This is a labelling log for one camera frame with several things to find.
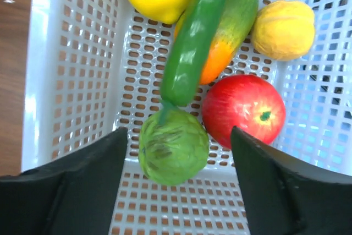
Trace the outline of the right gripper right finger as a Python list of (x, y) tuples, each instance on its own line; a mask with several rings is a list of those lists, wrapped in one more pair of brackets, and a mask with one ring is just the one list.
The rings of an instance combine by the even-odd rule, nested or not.
[(231, 144), (251, 234), (351, 234), (351, 176), (297, 159), (238, 127)]

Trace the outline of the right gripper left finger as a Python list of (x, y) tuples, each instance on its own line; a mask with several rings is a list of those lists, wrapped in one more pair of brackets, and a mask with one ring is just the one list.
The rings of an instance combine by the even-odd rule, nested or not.
[(108, 234), (127, 129), (17, 176), (1, 177), (1, 234)]

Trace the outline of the red fake apple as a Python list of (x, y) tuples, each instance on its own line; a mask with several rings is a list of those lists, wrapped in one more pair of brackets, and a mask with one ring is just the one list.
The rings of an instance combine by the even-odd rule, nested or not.
[(254, 75), (227, 76), (207, 92), (202, 120), (207, 132), (225, 148), (231, 148), (234, 126), (271, 144), (283, 128), (285, 105), (275, 87)]

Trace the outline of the green fake custard apple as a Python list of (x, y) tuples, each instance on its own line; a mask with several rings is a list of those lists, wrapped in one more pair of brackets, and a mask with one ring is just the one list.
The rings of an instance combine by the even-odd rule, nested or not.
[(206, 166), (209, 147), (207, 132), (192, 114), (159, 110), (141, 127), (139, 165), (158, 184), (180, 185)]

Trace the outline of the yellow fake fruit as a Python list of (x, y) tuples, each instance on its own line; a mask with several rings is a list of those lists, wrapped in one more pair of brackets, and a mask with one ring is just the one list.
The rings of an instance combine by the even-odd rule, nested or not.
[(275, 1), (257, 14), (251, 43), (255, 50), (278, 61), (308, 53), (315, 37), (315, 15), (302, 1)]

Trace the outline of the green fake chili pepper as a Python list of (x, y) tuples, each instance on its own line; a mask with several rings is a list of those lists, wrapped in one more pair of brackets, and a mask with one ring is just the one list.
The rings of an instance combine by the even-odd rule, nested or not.
[(166, 121), (170, 110), (193, 100), (225, 2), (191, 0), (186, 9), (163, 73), (160, 124)]

